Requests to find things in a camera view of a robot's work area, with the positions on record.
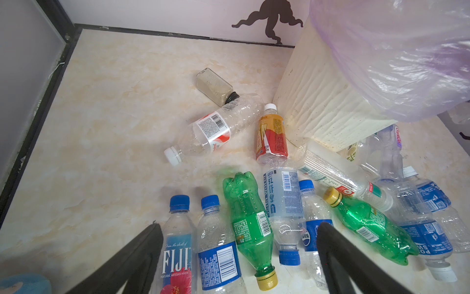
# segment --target fiji water bottle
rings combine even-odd
[[[202,198],[204,217],[197,226],[197,252],[203,293],[246,294],[235,234],[220,215],[219,197]]]
[[[188,216],[189,197],[170,200],[171,216],[163,227],[163,247],[156,271],[155,294],[196,293],[196,228]]]
[[[279,249],[279,263],[300,265],[297,244],[305,232],[297,170],[276,167],[264,174],[266,212]]]
[[[329,205],[315,194],[313,182],[303,180],[299,182],[302,204],[307,231],[302,237],[305,248],[307,269],[310,276],[321,290],[328,290],[320,256],[317,249],[317,230],[322,222],[333,225]]]

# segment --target sprite bottle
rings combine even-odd
[[[236,173],[224,180],[223,189],[237,248],[256,269],[258,287],[262,291],[276,287],[277,275],[271,264],[274,236],[254,175]]]

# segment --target orange label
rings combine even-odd
[[[256,159],[266,153],[288,156],[284,120],[277,114],[264,115],[259,120]]]

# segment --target black silhouette decal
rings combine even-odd
[[[300,24],[301,27],[304,27],[302,20],[294,17],[294,13],[292,9],[290,9],[290,3],[287,0],[266,0],[261,4],[259,11],[253,11],[250,16],[248,16],[248,19],[242,19],[237,24],[233,24],[232,27],[239,28],[242,24],[252,25],[257,20],[267,19],[266,36],[276,40],[277,44],[282,44],[281,38],[274,33],[278,15],[280,15],[279,20],[283,24]]]

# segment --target white bottle cap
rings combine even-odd
[[[407,166],[403,168],[403,177],[408,178],[414,175],[418,175],[415,169],[412,166]]]
[[[456,282],[457,276],[455,275],[454,271],[452,270],[451,266],[447,266],[444,268],[431,268],[428,267],[429,271],[431,272],[432,276],[440,282]]]
[[[172,166],[175,167],[181,162],[181,157],[173,146],[170,148],[166,148],[164,153],[166,159],[168,159]]]
[[[276,105],[272,103],[268,103],[265,105],[265,110],[268,110],[268,109],[274,109],[275,111],[277,111]]]

